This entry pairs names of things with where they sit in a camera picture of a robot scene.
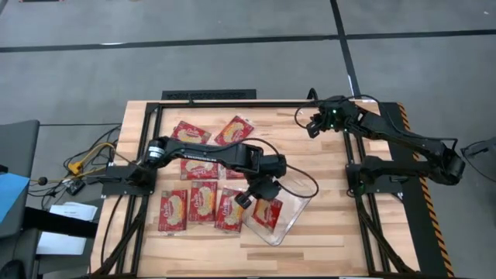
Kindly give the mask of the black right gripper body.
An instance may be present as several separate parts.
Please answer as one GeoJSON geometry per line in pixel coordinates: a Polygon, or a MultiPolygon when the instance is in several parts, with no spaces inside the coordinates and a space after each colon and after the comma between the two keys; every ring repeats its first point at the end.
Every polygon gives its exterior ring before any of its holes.
{"type": "Polygon", "coordinates": [[[324,112],[324,120],[321,124],[321,131],[325,132],[332,128],[332,109],[328,105],[327,102],[321,101],[318,106],[318,110],[322,110],[324,112]]]}

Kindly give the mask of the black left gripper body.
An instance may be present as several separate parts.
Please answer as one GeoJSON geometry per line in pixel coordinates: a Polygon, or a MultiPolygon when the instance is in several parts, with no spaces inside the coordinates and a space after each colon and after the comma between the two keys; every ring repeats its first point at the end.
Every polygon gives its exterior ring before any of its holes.
{"type": "Polygon", "coordinates": [[[255,199],[271,201],[278,196],[281,190],[279,181],[273,180],[269,176],[248,178],[247,182],[249,185],[247,191],[255,199]]]}

